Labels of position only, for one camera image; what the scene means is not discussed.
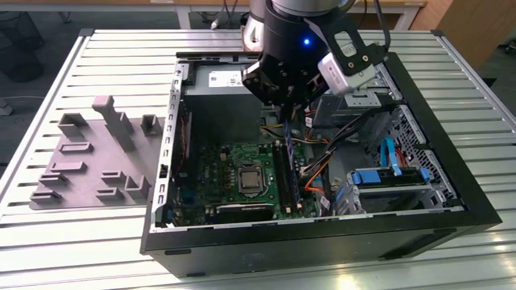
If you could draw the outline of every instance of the slotted metal table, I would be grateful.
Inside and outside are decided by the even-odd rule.
[[[363,31],[365,42],[382,42]],[[163,117],[177,51],[239,51],[239,31],[95,30],[79,36],[0,180],[0,288],[513,289],[516,287],[516,122],[443,37],[391,32],[422,95],[498,210],[502,224],[419,256],[178,280],[141,256],[143,207],[33,211],[63,113],[99,118],[94,95],[113,95],[129,118]]]

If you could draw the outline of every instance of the ram slot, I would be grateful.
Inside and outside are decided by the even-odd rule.
[[[287,164],[286,146],[281,143],[274,143],[271,144],[271,149],[281,211],[290,213],[301,208],[297,177]]]

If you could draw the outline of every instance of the metal mesh panel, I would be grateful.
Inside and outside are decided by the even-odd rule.
[[[406,106],[401,106],[391,114],[383,113],[373,118],[363,126],[361,132],[363,133],[361,136],[366,137],[366,140],[363,140],[365,144],[369,144],[365,153],[370,166],[379,166],[381,140],[383,137],[390,137],[395,144],[401,145],[401,153],[409,165],[425,167],[433,176],[433,184],[441,190],[445,198],[455,198],[453,188],[433,153],[414,148],[415,144],[425,143],[425,139]]]

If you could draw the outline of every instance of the cpu socket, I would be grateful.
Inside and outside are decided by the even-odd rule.
[[[261,165],[247,164],[238,167],[238,192],[247,198],[263,192]]]

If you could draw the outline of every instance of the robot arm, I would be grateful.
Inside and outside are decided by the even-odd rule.
[[[265,0],[262,53],[241,72],[243,86],[266,105],[305,107],[327,89],[345,94],[374,77],[386,49],[365,46],[339,0]],[[335,34],[349,43],[338,45]]]

